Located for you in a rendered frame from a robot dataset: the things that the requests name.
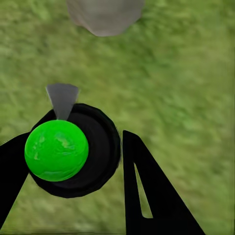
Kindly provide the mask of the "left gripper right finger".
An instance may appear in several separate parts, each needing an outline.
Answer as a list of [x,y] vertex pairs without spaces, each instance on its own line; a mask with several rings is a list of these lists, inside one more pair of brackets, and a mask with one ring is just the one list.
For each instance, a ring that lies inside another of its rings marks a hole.
[[[205,235],[142,139],[124,130],[121,148],[126,235]],[[142,216],[134,163],[153,218]]]

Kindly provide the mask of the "pesticide atomizer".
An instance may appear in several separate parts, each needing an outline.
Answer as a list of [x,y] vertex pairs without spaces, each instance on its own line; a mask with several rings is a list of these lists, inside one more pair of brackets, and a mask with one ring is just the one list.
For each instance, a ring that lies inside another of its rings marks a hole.
[[71,199],[100,190],[122,157],[114,122],[100,109],[75,103],[81,90],[69,84],[46,87],[53,110],[32,128],[25,161],[37,185]]

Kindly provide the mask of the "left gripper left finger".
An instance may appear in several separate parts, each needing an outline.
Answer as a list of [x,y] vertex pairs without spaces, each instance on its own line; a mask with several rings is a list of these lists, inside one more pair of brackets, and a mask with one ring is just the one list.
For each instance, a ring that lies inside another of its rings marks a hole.
[[0,146],[0,229],[29,174],[24,149],[30,132]]

